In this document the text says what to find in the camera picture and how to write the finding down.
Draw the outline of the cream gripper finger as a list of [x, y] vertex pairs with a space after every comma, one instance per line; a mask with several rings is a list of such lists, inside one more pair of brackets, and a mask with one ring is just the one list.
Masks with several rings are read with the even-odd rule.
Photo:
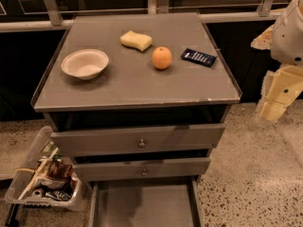
[[270, 50], [273, 26], [266, 28], [252, 42], [251, 47], [258, 50]]
[[277, 122], [303, 92], [303, 67], [282, 64], [275, 72], [268, 71], [261, 87], [258, 102], [258, 118]]

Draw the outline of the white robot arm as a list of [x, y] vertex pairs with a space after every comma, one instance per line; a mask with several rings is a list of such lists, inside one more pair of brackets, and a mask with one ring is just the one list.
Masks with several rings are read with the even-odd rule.
[[303, 92], [303, 0], [292, 0], [251, 46], [268, 49], [280, 63], [275, 72], [266, 73], [257, 106], [258, 119], [274, 123]]

